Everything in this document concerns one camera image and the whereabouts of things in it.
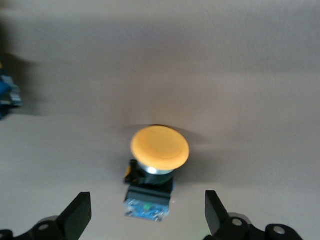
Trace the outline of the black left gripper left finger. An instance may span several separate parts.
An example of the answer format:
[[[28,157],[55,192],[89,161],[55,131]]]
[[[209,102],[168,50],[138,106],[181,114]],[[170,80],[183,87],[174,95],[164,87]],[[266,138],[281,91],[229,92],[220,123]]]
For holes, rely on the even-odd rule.
[[[0,238],[2,240],[78,240],[91,218],[91,193],[81,192],[56,219],[39,222],[19,236],[14,236],[9,229],[2,229]]]

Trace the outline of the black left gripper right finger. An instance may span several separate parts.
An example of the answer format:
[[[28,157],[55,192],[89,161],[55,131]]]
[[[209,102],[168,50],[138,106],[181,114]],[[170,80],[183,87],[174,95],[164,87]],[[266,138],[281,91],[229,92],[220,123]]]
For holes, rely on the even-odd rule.
[[[205,218],[211,232],[206,240],[301,240],[291,227],[269,224],[262,231],[239,215],[230,216],[214,190],[205,192]]]

